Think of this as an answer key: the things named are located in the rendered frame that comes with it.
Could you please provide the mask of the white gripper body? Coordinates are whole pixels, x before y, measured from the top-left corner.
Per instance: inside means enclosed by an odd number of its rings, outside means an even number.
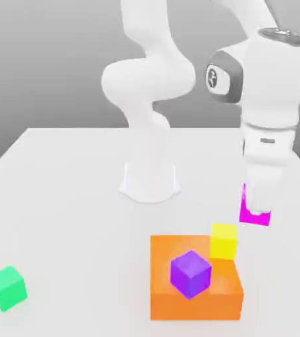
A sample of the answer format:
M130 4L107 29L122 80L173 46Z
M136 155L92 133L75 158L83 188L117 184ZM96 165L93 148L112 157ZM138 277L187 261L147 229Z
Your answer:
M294 132L244 132L246 186L278 180L291 158L293 143Z

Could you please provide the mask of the small magenta cube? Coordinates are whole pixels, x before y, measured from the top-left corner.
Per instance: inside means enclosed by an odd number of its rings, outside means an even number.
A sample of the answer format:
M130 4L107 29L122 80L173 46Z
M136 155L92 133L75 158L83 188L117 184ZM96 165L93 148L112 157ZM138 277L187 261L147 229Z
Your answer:
M246 195L245 195L246 186L245 184L242 187L241 193L241 206L239 212L239 221L249 224L257 224L261 226L269 226L271 212L261 213L259 215L254 215L248 210L246 206Z

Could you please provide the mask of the small yellow cube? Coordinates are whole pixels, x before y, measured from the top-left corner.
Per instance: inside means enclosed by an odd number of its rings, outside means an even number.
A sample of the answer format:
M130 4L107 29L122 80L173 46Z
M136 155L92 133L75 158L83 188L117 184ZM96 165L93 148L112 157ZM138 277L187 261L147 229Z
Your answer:
M238 246L238 228L214 223L211 230L210 258L234 261Z

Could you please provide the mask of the small purple cube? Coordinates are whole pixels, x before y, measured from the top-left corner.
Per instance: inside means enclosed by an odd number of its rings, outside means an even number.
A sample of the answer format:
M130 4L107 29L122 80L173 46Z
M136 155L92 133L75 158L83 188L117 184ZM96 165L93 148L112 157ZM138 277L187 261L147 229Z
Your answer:
M170 283L186 299L193 299L211 285L213 266L190 250L170 262Z

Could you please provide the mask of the small green cube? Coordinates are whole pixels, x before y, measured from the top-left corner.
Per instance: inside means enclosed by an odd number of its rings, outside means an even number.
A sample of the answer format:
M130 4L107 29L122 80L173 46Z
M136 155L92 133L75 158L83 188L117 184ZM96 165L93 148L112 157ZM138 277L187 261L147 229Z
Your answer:
M13 267L0 270L0 310L2 312L14 307L28 298L24 278Z

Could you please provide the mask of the large orange box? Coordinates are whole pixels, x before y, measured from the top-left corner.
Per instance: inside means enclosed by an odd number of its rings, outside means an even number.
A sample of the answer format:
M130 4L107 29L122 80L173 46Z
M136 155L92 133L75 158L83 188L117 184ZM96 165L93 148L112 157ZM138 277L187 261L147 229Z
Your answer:
M150 237L151 320L238 320L244 292L233 260L211 259L210 236ZM171 260L194 250L212 265L211 285L186 299L170 283Z

